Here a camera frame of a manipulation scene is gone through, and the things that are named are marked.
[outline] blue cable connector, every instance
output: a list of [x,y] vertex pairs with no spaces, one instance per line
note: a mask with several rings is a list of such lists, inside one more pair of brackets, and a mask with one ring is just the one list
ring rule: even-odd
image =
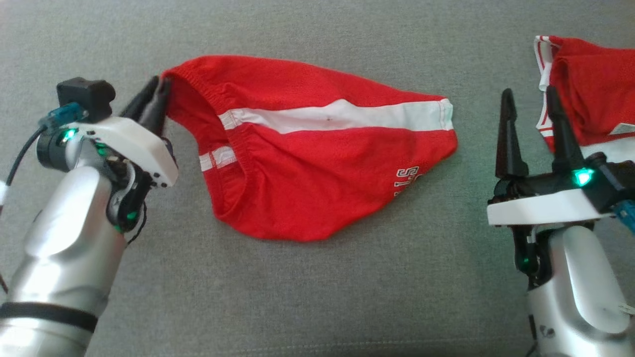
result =
[[635,234],[635,201],[624,200],[613,207],[613,212]]
[[88,112],[77,103],[69,103],[63,107],[59,107],[50,111],[47,116],[40,119],[37,123],[45,126],[47,131],[51,132],[62,125],[80,121],[88,116]]

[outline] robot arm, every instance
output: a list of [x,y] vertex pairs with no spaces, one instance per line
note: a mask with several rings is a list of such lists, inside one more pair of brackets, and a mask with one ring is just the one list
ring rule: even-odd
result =
[[81,103],[41,122],[48,130],[38,160],[67,174],[27,233],[0,307],[0,356],[82,356],[107,305],[123,233],[136,226],[151,188],[177,180],[171,145],[159,137],[169,83],[153,78],[126,109],[130,118],[109,116],[104,102],[114,90],[104,83],[60,83],[58,93]]
[[529,280],[530,326],[541,356],[634,356],[627,335],[632,308],[592,228],[617,214],[635,229],[635,163],[607,163],[601,152],[584,159],[553,87],[547,98],[556,149],[552,172],[530,176],[516,137],[512,93],[503,92],[500,180],[488,202],[489,223],[512,230],[516,268]]

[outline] black band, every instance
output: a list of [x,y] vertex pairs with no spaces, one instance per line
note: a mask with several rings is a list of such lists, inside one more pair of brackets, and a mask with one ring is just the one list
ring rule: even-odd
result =
[[97,316],[93,314],[69,307],[38,302],[5,302],[0,306],[0,319],[2,318],[49,320],[79,327],[91,333],[95,332],[97,326]]

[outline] cloth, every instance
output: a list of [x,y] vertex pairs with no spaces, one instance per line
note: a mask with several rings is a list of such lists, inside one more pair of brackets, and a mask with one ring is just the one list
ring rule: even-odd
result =
[[166,71],[216,217],[312,241],[393,200],[457,148],[452,105],[309,64],[207,56]]
[[[534,50],[539,88],[558,89],[583,154],[635,160],[635,50],[556,36],[537,36]],[[536,127],[553,150],[546,96]]]

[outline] gray fabric surface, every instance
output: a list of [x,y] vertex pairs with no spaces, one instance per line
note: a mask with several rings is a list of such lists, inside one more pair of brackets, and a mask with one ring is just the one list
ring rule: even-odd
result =
[[[237,53],[445,95],[457,153],[381,212],[304,245],[216,221],[196,143],[169,123],[179,182],[149,197],[89,355],[520,356],[531,344],[526,283],[510,232],[485,215],[500,93],[514,89],[525,160],[546,170],[533,37],[633,47],[634,18],[626,0],[0,0],[0,172],[56,107],[55,85],[74,76],[110,81],[120,109],[152,74]],[[19,171],[0,220],[9,278],[61,176],[33,152]],[[633,301],[632,236],[615,222],[598,233]]]

